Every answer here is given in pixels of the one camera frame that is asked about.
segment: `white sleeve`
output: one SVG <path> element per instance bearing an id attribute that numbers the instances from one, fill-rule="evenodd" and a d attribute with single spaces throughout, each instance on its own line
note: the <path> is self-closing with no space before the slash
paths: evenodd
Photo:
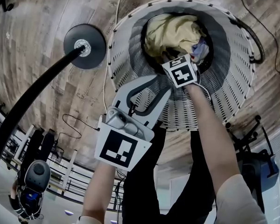
<path id="1" fill-rule="evenodd" d="M 81 216 L 76 224 L 101 224 L 101 222 L 93 217 Z"/>
<path id="2" fill-rule="evenodd" d="M 242 175 L 226 180 L 217 193 L 216 224 L 266 224 L 266 216 L 251 195 Z"/>

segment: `laundry basket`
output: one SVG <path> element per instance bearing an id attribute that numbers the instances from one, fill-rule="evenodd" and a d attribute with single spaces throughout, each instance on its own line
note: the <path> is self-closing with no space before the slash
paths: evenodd
<path id="1" fill-rule="evenodd" d="M 156 74 L 142 49 L 143 28 L 147 22 L 163 13 L 191 14 L 198 17 L 212 41 L 210 67 L 201 74 L 201 85 L 210 93 L 214 110 L 223 123 L 239 111 L 247 97 L 255 72 L 255 63 L 262 63 L 264 51 L 254 32 L 228 10 L 203 0 L 154 0 L 124 17 L 114 28 L 108 47 L 108 70 L 115 91 L 129 81 Z M 260 50 L 254 58 L 251 38 Z M 164 87 L 172 94 L 159 120 L 170 130 L 197 130 L 194 107 L 182 88 L 175 88 L 169 79 L 159 74 L 155 84 L 132 98 L 137 110 L 143 111 Z"/>

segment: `forearm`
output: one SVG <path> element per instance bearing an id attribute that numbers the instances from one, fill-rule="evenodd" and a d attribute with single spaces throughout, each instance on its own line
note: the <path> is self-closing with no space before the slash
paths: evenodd
<path id="1" fill-rule="evenodd" d="M 15 180 L 10 190 L 10 197 L 12 199 L 16 198 L 17 185 L 18 185 L 18 180 Z"/>
<path id="2" fill-rule="evenodd" d="M 234 146 L 200 87 L 190 85 L 187 90 L 195 108 L 204 157 L 217 193 L 224 181 L 239 174 Z"/>
<path id="3" fill-rule="evenodd" d="M 112 195 L 114 177 L 115 167 L 103 162 L 98 164 L 84 196 L 82 216 L 90 216 L 104 222 Z"/>

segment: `floor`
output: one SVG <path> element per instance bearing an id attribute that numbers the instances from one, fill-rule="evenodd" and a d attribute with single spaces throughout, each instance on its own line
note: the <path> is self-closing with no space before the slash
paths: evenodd
<path id="1" fill-rule="evenodd" d="M 106 40 L 114 26 L 117 0 L 9 0 L 16 3 L 10 12 L 0 8 L 0 100 L 9 111 L 24 91 L 54 62 L 63 56 L 63 39 L 67 31 L 81 23 L 99 27 Z M 150 0 L 122 0 L 119 18 Z M 250 98 L 245 102 L 232 124 L 235 129 L 247 131 L 253 125 L 253 117 L 260 114 L 268 134 L 280 126 L 280 75 L 274 70 L 276 47 L 272 37 L 248 14 L 241 0 L 206 0 L 229 9 L 253 28 L 260 38 L 266 61 L 256 68 Z M 251 11 L 276 34 L 280 47 L 280 0 L 245 0 Z M 105 73 L 102 65 L 93 70 L 80 70 L 69 65 L 41 93 L 20 122 L 27 130 L 31 124 L 57 133 L 76 136 L 63 121 L 62 115 L 70 113 L 96 126 L 104 113 L 102 81 Z M 280 50 L 277 61 L 280 70 Z M 106 83 L 106 102 L 110 104 L 114 90 L 110 80 Z M 78 150 L 76 161 L 95 168 L 93 153 L 96 131 L 70 117 L 67 121 L 82 133 L 81 139 L 61 134 L 59 146 L 64 156 L 71 157 Z M 258 141 L 263 139 L 259 133 Z M 189 172 L 191 150 L 189 132 L 168 133 L 165 148 L 159 159 L 160 176 L 171 178 Z"/>

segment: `yellow cloth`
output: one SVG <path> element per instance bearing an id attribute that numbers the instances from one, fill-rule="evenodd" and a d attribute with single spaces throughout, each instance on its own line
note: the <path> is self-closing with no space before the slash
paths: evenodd
<path id="1" fill-rule="evenodd" d="M 182 52 L 192 53 L 192 46 L 198 44 L 201 36 L 206 36 L 194 22 L 196 16 L 161 14 L 151 20 L 147 25 L 144 49 L 146 53 L 162 63 L 162 55 L 168 48 Z"/>

